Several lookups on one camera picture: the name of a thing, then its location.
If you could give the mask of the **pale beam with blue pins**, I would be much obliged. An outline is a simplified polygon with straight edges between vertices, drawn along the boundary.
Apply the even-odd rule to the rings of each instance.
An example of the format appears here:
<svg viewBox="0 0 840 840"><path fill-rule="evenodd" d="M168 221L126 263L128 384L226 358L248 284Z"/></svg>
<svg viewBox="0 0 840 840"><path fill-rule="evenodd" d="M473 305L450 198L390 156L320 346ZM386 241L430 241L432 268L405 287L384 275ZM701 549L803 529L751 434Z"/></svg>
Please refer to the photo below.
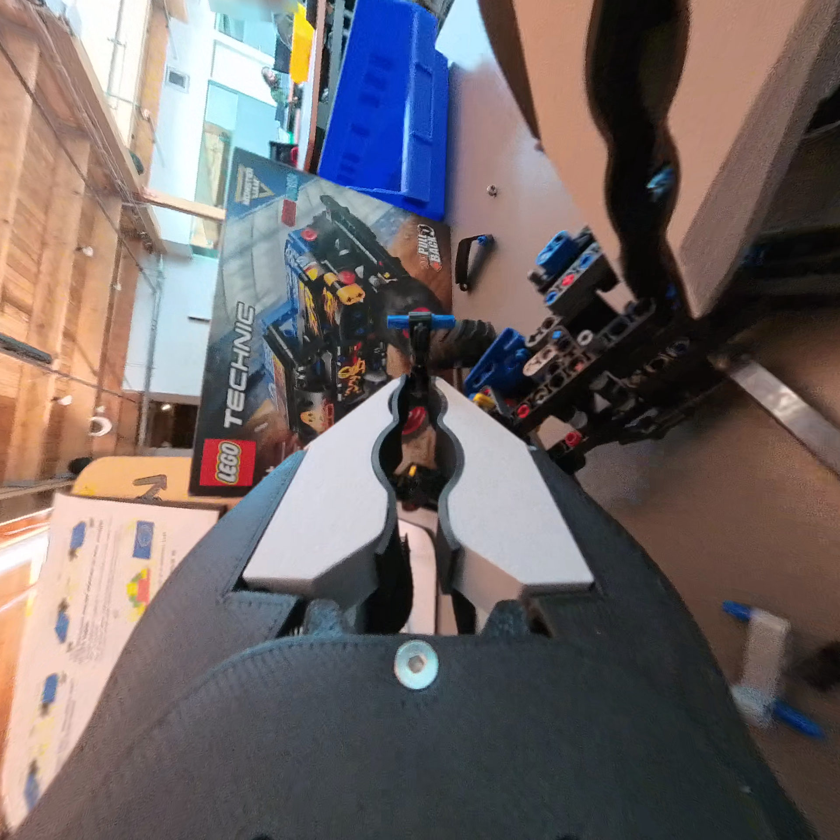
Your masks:
<svg viewBox="0 0 840 840"><path fill-rule="evenodd" d="M758 607L726 600L722 611L747 628L740 680L730 686L742 718L759 729L776 723L813 740L824 730L784 699L791 648L790 622Z"/></svg>

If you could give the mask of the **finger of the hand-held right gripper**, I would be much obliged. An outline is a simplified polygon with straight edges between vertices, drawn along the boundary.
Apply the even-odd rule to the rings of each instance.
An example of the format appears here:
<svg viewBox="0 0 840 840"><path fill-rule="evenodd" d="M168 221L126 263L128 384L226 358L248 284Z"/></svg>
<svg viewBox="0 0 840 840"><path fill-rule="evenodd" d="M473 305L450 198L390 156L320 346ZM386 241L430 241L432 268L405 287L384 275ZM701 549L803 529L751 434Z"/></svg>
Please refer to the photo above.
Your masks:
<svg viewBox="0 0 840 840"><path fill-rule="evenodd" d="M666 127L665 241L691 317L706 316L770 213L838 70L838 1L689 2Z"/></svg>
<svg viewBox="0 0 840 840"><path fill-rule="evenodd" d="M513 3L542 148L620 281L621 246L606 204L606 142L586 86L593 1Z"/></svg>

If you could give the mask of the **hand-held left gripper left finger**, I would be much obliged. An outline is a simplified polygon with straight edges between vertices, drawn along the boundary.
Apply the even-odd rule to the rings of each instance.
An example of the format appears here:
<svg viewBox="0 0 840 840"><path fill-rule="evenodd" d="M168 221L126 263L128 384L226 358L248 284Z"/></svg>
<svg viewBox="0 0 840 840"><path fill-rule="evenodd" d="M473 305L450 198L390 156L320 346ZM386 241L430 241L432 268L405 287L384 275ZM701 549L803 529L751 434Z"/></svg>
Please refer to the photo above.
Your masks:
<svg viewBox="0 0 840 840"><path fill-rule="evenodd" d="M243 571L250 590L363 603L396 523L381 463L403 380L383 386L303 452Z"/></svg>

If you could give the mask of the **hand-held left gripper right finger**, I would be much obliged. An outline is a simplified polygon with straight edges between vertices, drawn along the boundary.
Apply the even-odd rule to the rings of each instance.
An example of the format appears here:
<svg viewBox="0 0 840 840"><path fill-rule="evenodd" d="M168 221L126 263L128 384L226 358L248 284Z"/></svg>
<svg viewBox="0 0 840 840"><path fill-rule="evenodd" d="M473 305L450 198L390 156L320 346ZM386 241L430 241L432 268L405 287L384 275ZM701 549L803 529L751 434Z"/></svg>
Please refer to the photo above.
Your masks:
<svg viewBox="0 0 840 840"><path fill-rule="evenodd" d="M500 602L589 591L593 572L530 447L446 381L436 395L440 458L452 469L438 503L451 587L486 614Z"/></svg>

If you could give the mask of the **black arch piece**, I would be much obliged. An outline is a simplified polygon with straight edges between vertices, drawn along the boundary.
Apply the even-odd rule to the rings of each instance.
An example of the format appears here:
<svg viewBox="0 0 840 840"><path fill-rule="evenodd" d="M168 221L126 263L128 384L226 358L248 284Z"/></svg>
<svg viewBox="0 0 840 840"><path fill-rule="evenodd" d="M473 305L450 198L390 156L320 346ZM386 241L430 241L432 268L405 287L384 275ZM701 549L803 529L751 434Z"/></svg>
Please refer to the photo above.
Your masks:
<svg viewBox="0 0 840 840"><path fill-rule="evenodd" d="M454 282L464 293L472 292L488 260L494 254L496 240L491 234L478 234L458 242Z"/></svg>

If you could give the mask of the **blue storage bin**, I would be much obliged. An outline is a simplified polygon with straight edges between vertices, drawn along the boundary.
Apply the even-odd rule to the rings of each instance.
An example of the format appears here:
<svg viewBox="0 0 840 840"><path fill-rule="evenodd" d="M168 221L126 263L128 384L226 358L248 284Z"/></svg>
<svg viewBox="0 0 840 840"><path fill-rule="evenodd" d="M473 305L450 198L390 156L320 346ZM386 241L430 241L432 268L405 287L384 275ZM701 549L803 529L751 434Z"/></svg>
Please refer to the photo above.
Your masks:
<svg viewBox="0 0 840 840"><path fill-rule="evenodd" d="M356 3L318 174L441 222L449 69L436 36L415 3Z"/></svg>

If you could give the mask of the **toy truck chassis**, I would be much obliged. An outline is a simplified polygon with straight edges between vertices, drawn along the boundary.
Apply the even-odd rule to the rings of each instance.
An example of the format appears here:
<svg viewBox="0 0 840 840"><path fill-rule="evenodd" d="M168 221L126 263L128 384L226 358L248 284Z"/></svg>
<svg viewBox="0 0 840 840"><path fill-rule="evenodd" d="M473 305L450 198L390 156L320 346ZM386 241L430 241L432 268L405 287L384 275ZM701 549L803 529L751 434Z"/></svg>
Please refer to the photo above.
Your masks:
<svg viewBox="0 0 840 840"><path fill-rule="evenodd" d="M548 453L566 474L600 446L662 438L720 383L710 356L744 311L695 320L674 286L615 309L603 295L618 278L588 227L559 232L535 261L528 279L547 317L527 336L501 331L460 389L520 438L550 418L565 424Z"/></svg>

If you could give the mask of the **yellow storage bin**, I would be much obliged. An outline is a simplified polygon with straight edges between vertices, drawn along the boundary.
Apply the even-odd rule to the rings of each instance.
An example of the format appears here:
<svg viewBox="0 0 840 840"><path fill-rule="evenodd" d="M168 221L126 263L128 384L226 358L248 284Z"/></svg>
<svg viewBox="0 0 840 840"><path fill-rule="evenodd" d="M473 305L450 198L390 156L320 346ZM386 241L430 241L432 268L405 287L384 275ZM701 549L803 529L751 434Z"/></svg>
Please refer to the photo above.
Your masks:
<svg viewBox="0 0 840 840"><path fill-rule="evenodd" d="M309 77L315 34L316 30L308 20L306 6L303 3L298 3L292 19L289 64L289 75L296 85L303 84Z"/></svg>

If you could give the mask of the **printed instruction sheet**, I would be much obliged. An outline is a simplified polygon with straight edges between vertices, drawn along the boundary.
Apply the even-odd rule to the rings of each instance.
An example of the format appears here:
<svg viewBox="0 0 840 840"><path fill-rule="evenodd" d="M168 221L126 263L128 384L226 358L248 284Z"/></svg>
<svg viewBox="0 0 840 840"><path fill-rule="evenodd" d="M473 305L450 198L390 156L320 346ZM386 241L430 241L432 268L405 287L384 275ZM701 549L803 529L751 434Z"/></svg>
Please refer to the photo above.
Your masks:
<svg viewBox="0 0 840 840"><path fill-rule="evenodd" d="M136 623L220 515L214 507L55 496L45 559L24 601L5 730L8 828L25 819L55 779Z"/></svg>

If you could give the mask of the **toy truck set box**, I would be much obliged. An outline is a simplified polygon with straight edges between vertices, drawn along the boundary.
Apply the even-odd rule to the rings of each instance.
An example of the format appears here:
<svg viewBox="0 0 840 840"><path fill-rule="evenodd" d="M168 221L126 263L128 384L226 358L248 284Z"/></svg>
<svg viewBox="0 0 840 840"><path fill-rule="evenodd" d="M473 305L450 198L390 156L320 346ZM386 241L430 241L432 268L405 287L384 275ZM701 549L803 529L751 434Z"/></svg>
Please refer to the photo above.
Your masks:
<svg viewBox="0 0 840 840"><path fill-rule="evenodd" d="M390 315L452 309L445 224L236 149L190 491L241 497L393 376Z"/></svg>

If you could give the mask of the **black tyre on axle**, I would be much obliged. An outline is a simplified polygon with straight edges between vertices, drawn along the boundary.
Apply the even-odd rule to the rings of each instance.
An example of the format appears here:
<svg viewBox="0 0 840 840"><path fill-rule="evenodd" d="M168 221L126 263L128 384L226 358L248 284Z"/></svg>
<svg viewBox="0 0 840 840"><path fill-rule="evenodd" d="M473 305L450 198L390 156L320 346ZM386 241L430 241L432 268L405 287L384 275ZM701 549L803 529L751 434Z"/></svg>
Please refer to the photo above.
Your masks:
<svg viewBox="0 0 840 840"><path fill-rule="evenodd" d="M470 369L495 342L497 331L490 322L456 320L451 329L432 331L428 366L436 371Z"/></svg>

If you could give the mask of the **grey desk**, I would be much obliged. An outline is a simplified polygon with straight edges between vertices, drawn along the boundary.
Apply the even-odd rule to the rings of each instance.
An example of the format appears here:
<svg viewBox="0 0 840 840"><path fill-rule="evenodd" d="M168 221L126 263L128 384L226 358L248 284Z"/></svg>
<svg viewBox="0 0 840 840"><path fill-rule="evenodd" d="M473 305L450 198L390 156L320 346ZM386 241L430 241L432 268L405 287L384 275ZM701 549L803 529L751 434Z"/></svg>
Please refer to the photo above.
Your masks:
<svg viewBox="0 0 840 840"><path fill-rule="evenodd" d="M524 333L543 310L526 280L534 256L582 221L536 150L483 34L468 29L437 42L451 68L453 239L487 231L498 242L478 288L455 291L455 310ZM837 133L803 144L770 211L774 232L838 220ZM759 336L759 362L838 425L838 313L783 319ZM596 450L581 483L667 573L734 680L745 628L724 616L724 600L786 617L804 649L838 640L838 478L736 385L695 418L661 442ZM756 732L759 745L820 837L838 838L838 688L795 696L827 738L773 727Z"/></svg>

